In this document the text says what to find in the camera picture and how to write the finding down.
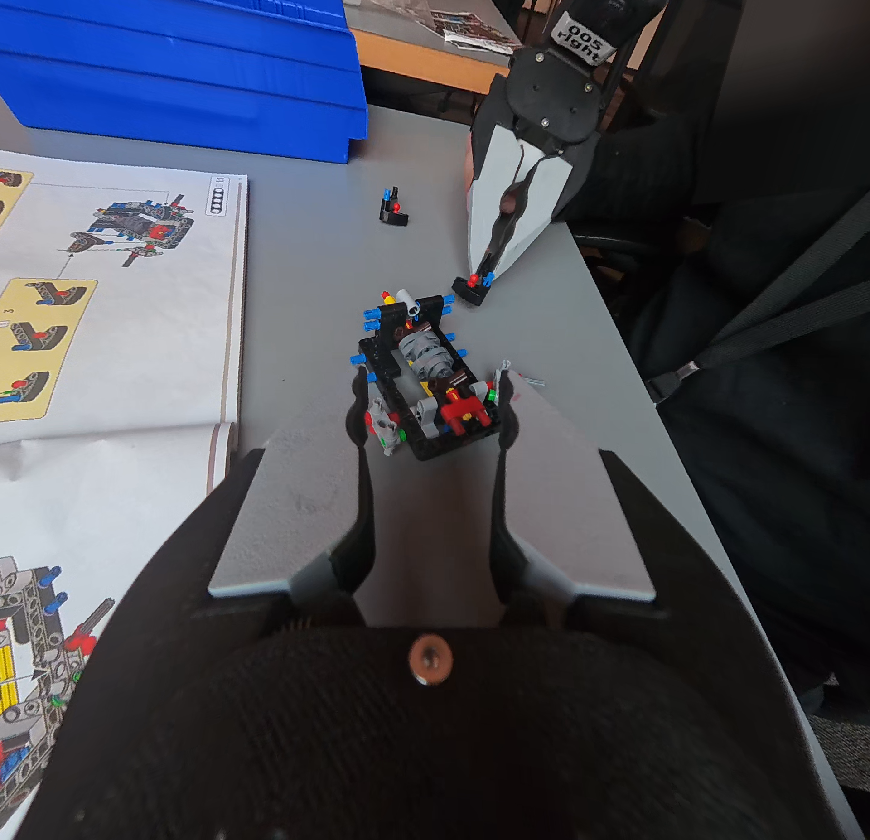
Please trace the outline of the person's right forearm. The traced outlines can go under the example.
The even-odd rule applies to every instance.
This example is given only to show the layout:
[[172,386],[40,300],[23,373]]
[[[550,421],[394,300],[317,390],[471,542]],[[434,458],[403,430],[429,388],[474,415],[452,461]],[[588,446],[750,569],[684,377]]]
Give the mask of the person's right forearm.
[[717,91],[710,73],[684,79],[678,111],[599,139],[580,191],[558,216],[574,233],[658,237],[695,215],[692,197]]

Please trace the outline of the blue storage bin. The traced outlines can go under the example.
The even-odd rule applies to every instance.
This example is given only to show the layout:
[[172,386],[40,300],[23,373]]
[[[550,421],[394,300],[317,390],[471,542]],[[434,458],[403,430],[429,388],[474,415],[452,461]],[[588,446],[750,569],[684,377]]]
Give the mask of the blue storage bin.
[[368,106],[343,0],[1,0],[26,127],[346,163]]

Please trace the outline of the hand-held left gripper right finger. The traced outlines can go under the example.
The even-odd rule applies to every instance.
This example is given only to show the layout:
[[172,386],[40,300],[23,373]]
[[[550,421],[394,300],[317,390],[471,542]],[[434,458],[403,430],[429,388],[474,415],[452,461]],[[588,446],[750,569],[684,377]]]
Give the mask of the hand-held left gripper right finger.
[[500,600],[521,590],[550,609],[580,596],[652,604],[599,449],[514,371],[500,374],[498,412],[490,566]]

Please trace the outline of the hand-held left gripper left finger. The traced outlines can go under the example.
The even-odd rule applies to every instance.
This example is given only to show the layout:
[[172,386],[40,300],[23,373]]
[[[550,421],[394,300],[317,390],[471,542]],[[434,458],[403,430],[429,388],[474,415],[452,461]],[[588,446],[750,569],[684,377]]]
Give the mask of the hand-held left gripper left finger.
[[338,379],[266,444],[212,575],[217,599],[354,594],[376,556],[367,372]]

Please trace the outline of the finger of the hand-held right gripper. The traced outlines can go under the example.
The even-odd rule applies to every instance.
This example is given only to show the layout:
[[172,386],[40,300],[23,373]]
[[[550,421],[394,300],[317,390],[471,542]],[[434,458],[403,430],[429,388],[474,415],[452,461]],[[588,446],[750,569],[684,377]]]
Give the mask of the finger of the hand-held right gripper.
[[523,149],[516,135],[496,125],[485,151],[481,170],[468,193],[469,272],[478,271],[487,254],[496,252],[506,224],[499,223],[503,196],[516,181],[523,162]]
[[519,157],[484,193],[484,275],[500,276],[549,226],[571,174],[561,157]]

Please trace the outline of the colourful printed leaflet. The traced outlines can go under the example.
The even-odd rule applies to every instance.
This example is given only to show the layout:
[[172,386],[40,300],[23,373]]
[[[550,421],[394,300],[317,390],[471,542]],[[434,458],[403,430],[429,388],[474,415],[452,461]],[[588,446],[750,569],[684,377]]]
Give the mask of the colourful printed leaflet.
[[476,14],[432,10],[433,27],[445,42],[460,48],[511,55],[521,43],[495,29]]

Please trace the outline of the lego instruction booklet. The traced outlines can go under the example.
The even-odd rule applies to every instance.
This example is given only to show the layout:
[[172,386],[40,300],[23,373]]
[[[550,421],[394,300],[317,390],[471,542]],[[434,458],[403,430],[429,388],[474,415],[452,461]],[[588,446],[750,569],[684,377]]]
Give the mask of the lego instruction booklet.
[[2,152],[2,838],[107,618],[223,480],[248,178]]

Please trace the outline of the lego chassis assembly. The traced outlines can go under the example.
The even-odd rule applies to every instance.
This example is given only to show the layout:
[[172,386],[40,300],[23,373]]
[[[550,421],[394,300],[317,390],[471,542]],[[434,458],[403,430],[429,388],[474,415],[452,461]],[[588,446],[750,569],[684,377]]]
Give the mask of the lego chassis assembly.
[[467,350],[442,327],[454,295],[418,300],[401,289],[380,298],[380,305],[364,311],[368,335],[351,365],[365,368],[365,425],[384,455],[406,447],[425,462],[496,433],[499,382],[511,364],[503,361],[491,380],[475,375]]

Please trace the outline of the black office chair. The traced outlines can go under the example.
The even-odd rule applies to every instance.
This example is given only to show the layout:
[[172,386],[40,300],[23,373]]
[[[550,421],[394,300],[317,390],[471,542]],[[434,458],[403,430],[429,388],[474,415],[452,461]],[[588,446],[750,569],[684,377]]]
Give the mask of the black office chair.
[[649,240],[637,237],[617,237],[608,234],[573,234],[578,247],[597,250],[601,255],[649,257],[661,254],[661,248]]

